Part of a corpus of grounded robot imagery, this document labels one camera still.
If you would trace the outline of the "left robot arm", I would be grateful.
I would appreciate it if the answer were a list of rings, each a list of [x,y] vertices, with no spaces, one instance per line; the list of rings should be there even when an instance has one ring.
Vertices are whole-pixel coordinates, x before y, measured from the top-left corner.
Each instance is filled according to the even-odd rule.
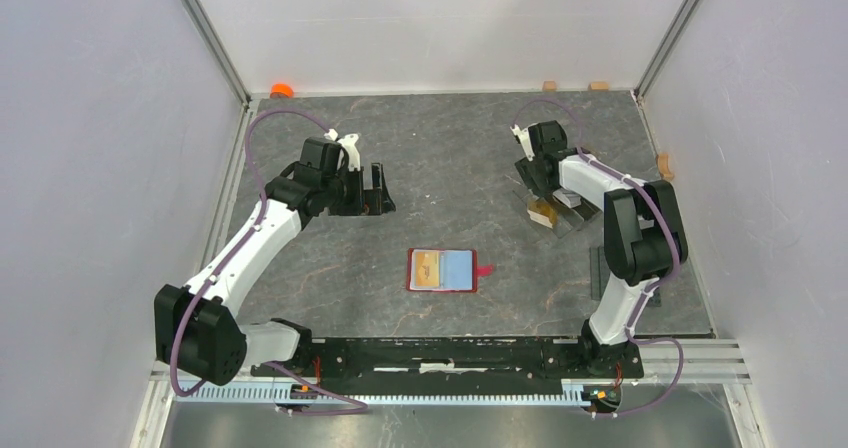
[[[314,362],[310,331],[285,320],[240,324],[247,294],[276,255],[309,222],[330,216],[379,216],[395,211],[380,163],[366,187],[359,134],[308,138],[299,160],[264,184],[244,225],[223,250],[181,286],[164,285],[154,299],[156,357],[169,367],[181,396],[181,372],[217,386],[245,367],[274,361],[290,375]]]

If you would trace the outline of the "gold credit card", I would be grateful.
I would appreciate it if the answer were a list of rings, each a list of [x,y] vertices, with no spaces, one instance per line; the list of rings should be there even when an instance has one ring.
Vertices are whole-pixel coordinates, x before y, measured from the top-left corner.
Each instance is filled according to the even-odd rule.
[[[412,254],[411,288],[431,290],[441,286],[441,252],[415,250]]]

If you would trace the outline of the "orange round cap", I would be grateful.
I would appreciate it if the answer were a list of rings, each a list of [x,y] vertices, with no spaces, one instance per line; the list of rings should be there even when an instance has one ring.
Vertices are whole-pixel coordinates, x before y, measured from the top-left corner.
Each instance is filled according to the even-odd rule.
[[[269,97],[272,99],[292,98],[293,96],[293,88],[285,83],[275,83],[271,86],[269,90]]]

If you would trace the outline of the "grey studded baseplate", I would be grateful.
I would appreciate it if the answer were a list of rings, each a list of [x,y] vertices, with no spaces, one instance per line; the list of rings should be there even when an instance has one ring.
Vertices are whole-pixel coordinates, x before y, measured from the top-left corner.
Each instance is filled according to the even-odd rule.
[[[609,281],[611,271],[605,258],[603,246],[592,247],[590,255],[590,296],[592,300],[600,301]]]

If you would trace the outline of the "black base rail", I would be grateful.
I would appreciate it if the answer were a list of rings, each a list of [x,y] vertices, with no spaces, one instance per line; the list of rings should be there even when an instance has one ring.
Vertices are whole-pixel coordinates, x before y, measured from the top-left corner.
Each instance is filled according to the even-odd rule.
[[[314,338],[283,367],[343,395],[554,395],[564,380],[640,379],[638,348],[548,336]]]

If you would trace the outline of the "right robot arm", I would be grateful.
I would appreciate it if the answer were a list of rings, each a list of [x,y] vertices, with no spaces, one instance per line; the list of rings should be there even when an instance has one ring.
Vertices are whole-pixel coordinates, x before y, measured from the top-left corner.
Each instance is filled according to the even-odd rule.
[[[539,201],[587,202],[603,214],[603,248],[610,276],[588,319],[589,342],[577,350],[580,368],[602,376],[618,361],[615,345],[631,340],[635,324],[659,284],[688,256],[676,195],[664,180],[624,174],[579,147],[556,121],[512,126],[523,157],[518,174]]]

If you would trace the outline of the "curved wooden piece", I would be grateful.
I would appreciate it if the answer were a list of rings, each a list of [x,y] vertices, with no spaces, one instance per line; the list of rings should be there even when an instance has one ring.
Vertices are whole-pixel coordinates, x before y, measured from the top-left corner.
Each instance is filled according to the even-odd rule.
[[[675,174],[671,169],[670,156],[668,153],[658,153],[656,156],[656,165],[663,180],[672,181],[675,179]]]

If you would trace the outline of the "white card stack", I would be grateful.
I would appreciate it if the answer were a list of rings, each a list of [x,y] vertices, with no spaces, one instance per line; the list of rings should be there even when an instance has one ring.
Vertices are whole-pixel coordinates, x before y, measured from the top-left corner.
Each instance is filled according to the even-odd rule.
[[[558,189],[552,193],[553,198],[569,209],[575,209],[582,204],[582,197],[572,191]]]

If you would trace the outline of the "tiered acrylic card stand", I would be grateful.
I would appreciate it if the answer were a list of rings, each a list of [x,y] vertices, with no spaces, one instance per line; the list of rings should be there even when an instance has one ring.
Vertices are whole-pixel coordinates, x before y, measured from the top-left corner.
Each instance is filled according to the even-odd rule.
[[[534,199],[544,199],[556,210],[558,222],[553,229],[543,227],[529,219],[527,203]],[[569,209],[557,202],[554,198],[536,197],[524,187],[516,187],[512,190],[511,203],[514,210],[531,228],[541,236],[547,238],[562,239],[572,233],[582,231],[601,214],[601,211],[589,202],[582,201],[580,206],[575,209]]]

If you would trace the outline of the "gold card stack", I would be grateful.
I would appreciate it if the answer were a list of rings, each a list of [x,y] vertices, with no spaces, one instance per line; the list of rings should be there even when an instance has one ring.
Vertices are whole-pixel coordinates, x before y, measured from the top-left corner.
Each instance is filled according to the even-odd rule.
[[[529,219],[548,229],[553,229],[558,222],[556,210],[544,199],[534,199],[527,203]]]

